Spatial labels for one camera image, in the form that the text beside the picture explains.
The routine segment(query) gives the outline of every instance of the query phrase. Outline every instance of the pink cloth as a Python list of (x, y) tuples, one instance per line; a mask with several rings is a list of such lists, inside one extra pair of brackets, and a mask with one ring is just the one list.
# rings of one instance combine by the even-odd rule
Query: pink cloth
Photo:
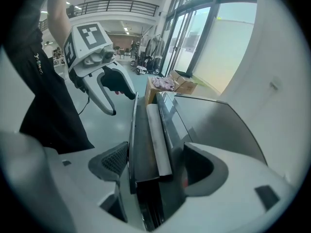
[(164, 89), (168, 91), (174, 91), (174, 82), (170, 78), (159, 78), (159, 77), (153, 77), (151, 79), (152, 83), (156, 88)]

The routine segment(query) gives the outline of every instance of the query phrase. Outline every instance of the cardboard box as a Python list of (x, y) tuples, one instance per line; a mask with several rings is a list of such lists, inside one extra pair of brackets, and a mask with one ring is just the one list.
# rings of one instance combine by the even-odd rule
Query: cardboard box
[(191, 79), (179, 75), (175, 70), (172, 70), (168, 76), (174, 81), (175, 92), (183, 94), (192, 94), (197, 86), (197, 83)]
[(154, 84), (152, 83), (151, 79), (152, 77), (148, 77), (148, 80), (147, 80), (147, 87), (146, 87), (146, 93), (145, 93), (146, 106), (152, 103), (157, 92), (166, 91), (165, 89), (156, 88)]

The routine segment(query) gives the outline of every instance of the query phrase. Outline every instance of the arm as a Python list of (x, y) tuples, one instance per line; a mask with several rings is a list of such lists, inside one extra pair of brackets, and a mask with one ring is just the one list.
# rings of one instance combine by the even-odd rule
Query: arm
[(48, 0), (49, 30), (61, 48), (69, 36), (71, 25), (66, 14), (67, 0)]

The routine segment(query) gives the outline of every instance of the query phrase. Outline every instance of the white robot casing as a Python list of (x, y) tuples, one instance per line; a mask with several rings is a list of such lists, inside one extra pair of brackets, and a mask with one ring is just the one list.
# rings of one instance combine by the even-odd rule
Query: white robot casing
[(76, 88), (87, 92), (104, 113), (116, 114), (113, 102), (103, 84), (103, 80), (107, 81), (110, 74), (116, 77), (117, 73), (119, 80), (115, 81), (120, 84), (120, 89), (117, 90), (124, 91), (122, 89), (125, 89), (125, 95), (128, 98), (135, 98), (133, 83), (125, 68), (114, 61), (112, 41), (100, 23), (74, 25), (65, 42), (64, 54), (69, 77)]

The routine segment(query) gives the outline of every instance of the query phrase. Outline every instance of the person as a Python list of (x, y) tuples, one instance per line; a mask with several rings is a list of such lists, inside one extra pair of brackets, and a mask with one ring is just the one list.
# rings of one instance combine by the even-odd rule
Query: person
[(44, 47), (44, 52), (47, 55), (51, 65), (54, 66), (54, 62), (53, 62), (53, 47), (50, 45), (49, 41), (47, 41), (46, 46)]
[[(45, 147), (61, 153), (94, 148), (87, 138), (65, 81), (55, 72), (42, 49), (38, 24), (45, 0), (26, 0), (4, 41), (4, 49), (23, 81), (35, 94), (20, 132), (35, 137)], [(64, 45), (71, 25), (67, 0), (48, 0), (49, 30)]]

